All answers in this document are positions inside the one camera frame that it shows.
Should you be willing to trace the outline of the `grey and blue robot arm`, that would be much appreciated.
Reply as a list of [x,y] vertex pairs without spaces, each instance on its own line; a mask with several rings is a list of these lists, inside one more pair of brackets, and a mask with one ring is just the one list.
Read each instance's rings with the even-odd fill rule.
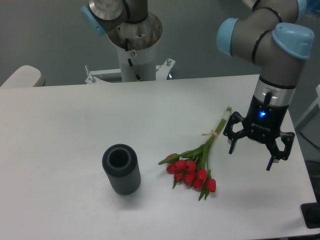
[[[266,145],[270,164],[287,160],[295,135],[281,125],[306,60],[314,33],[296,21],[307,9],[305,0],[258,0],[244,20],[226,19],[216,35],[217,48],[261,68],[246,116],[231,115],[224,135],[234,147],[248,137]],[[124,82],[165,81],[174,61],[160,68],[154,47],[163,33],[159,18],[145,0],[91,0],[81,13],[92,31],[108,35],[117,48]]]

